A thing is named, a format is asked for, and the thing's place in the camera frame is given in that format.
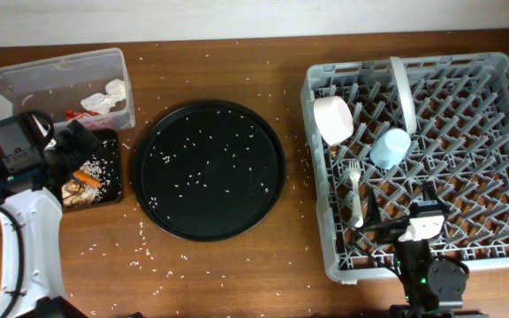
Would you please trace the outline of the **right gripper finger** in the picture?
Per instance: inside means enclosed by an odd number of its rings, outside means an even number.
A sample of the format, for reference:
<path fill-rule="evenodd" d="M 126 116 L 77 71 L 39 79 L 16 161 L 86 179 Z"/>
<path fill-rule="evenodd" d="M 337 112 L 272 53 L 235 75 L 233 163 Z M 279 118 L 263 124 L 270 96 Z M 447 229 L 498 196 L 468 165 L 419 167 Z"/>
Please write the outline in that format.
<path fill-rule="evenodd" d="M 368 190 L 368 203 L 367 203 L 368 211 L 366 216 L 366 226 L 376 226 L 382 222 L 382 217 L 380 214 L 380 209 L 377 205 L 376 201 L 376 193 L 373 188 L 369 188 Z"/>
<path fill-rule="evenodd" d="M 435 187 L 430 182 L 424 182 L 422 184 L 422 198 L 425 201 L 435 201 L 438 205 L 438 208 L 442 211 L 442 214 L 444 216 L 449 215 L 449 208 L 437 196 Z"/>

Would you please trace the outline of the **red snack wrapper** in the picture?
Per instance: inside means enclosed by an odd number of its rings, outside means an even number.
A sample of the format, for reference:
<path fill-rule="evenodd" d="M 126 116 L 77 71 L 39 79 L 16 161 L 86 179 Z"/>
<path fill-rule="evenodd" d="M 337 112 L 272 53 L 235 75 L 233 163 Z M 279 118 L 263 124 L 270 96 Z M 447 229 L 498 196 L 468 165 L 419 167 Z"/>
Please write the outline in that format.
<path fill-rule="evenodd" d="M 80 120 L 87 117 L 95 117 L 99 116 L 99 113 L 93 111 L 86 112 L 78 112 L 75 110 L 66 110 L 65 111 L 65 119 L 67 121 Z"/>

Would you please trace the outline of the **orange carrot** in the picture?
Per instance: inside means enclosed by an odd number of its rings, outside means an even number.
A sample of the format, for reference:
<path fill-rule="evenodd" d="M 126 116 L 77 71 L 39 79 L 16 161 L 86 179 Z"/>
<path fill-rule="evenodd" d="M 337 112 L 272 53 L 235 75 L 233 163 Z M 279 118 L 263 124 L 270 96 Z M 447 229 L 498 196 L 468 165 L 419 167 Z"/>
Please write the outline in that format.
<path fill-rule="evenodd" d="M 102 187 L 102 183 L 101 183 L 100 180 L 90 176 L 89 174 L 87 174 L 83 170 L 77 170 L 72 175 L 73 175 L 74 178 L 76 178 L 77 180 L 79 180 L 81 183 L 83 183 L 86 186 L 91 186 L 91 187 L 94 187 L 94 188 L 101 188 Z"/>

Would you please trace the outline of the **white plastic fork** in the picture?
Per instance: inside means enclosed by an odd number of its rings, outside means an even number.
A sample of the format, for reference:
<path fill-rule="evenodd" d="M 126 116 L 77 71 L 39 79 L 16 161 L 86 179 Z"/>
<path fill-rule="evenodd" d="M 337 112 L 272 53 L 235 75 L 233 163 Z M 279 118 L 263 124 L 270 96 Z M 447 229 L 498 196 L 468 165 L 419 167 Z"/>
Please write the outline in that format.
<path fill-rule="evenodd" d="M 357 159 L 351 159 L 348 163 L 349 178 L 352 183 L 353 201 L 352 201 L 352 218 L 353 227 L 360 228 L 364 224 L 364 216 L 362 214 L 361 197 L 359 181 L 361 178 L 360 163 Z"/>

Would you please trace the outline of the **light blue cup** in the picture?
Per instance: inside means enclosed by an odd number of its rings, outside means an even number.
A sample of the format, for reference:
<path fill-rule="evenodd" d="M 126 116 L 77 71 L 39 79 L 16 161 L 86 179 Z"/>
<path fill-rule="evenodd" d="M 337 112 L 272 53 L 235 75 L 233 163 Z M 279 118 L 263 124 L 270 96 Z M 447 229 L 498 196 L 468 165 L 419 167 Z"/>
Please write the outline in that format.
<path fill-rule="evenodd" d="M 381 135 L 370 149 L 372 163 L 383 170 L 400 164 L 411 145 L 410 135 L 399 128 L 391 128 Z"/>

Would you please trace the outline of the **white napkin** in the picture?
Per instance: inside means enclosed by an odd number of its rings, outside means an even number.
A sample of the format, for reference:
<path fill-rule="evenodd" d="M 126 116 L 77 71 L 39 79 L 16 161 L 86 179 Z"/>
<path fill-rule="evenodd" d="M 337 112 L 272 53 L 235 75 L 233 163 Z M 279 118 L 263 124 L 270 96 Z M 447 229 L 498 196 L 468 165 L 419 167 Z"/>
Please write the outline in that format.
<path fill-rule="evenodd" d="M 80 101 L 81 107 L 99 115 L 108 114 L 118 102 L 126 98 L 125 82 L 114 79 L 105 86 L 106 94 L 96 93 Z"/>

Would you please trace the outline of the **pink bowl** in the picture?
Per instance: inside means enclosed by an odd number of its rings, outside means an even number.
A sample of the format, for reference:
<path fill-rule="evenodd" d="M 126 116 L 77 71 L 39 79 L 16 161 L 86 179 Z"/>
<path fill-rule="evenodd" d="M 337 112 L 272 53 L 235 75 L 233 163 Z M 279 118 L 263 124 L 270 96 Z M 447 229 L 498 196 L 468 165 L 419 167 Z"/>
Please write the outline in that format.
<path fill-rule="evenodd" d="M 339 96 L 317 98 L 314 101 L 315 123 L 325 142 L 334 146 L 353 135 L 353 116 Z"/>

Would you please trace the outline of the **grey plate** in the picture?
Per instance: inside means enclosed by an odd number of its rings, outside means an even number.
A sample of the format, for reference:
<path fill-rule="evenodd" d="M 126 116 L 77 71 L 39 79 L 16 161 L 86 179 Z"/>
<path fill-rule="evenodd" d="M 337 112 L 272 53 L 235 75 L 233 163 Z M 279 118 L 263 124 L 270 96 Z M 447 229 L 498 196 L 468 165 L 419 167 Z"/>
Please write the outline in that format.
<path fill-rule="evenodd" d="M 414 99 L 406 73 L 406 67 L 401 58 L 390 57 L 391 73 L 398 90 L 399 102 L 402 109 L 402 116 L 406 132 L 413 135 L 417 131 L 416 113 Z"/>

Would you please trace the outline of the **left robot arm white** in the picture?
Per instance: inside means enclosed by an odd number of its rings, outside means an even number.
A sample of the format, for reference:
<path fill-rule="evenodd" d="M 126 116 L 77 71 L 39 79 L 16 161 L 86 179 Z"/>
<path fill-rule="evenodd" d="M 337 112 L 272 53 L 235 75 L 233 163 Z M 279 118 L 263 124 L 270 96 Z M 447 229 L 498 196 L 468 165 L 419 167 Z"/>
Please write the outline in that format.
<path fill-rule="evenodd" d="M 38 110 L 0 121 L 0 317 L 83 315 L 62 276 L 62 187 L 101 145 L 76 120 L 57 132 Z"/>

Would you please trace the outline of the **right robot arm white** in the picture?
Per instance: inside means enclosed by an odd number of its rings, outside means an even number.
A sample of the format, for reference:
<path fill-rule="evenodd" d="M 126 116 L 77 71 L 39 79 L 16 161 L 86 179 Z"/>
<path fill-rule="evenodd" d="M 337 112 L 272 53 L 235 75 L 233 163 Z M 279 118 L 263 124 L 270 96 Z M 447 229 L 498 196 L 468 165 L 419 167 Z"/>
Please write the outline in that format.
<path fill-rule="evenodd" d="M 391 317 L 484 317 L 480 311 L 464 311 L 462 295 L 470 276 L 469 267 L 449 256 L 431 254 L 429 242 L 439 236 L 450 209 L 431 184 L 422 186 L 422 199 L 409 206 L 409 214 L 384 222 L 376 195 L 369 191 L 368 212 L 360 235 L 373 233 L 379 244 L 394 248 L 388 266 L 402 283 L 405 305 L 392 305 Z"/>

